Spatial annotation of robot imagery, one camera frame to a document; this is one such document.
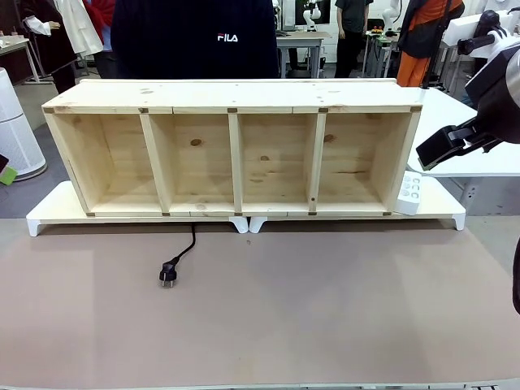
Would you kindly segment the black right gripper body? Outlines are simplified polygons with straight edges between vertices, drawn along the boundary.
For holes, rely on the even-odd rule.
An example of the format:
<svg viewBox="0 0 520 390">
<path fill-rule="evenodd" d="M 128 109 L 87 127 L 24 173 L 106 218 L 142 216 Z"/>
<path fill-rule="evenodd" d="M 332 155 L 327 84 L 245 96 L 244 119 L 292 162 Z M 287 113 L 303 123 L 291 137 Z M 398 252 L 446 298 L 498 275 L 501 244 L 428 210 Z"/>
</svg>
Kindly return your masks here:
<svg viewBox="0 0 520 390">
<path fill-rule="evenodd" d="M 499 141 L 519 142 L 519 52 L 501 51 L 466 84 L 477 115 L 473 127 Z"/>
</svg>

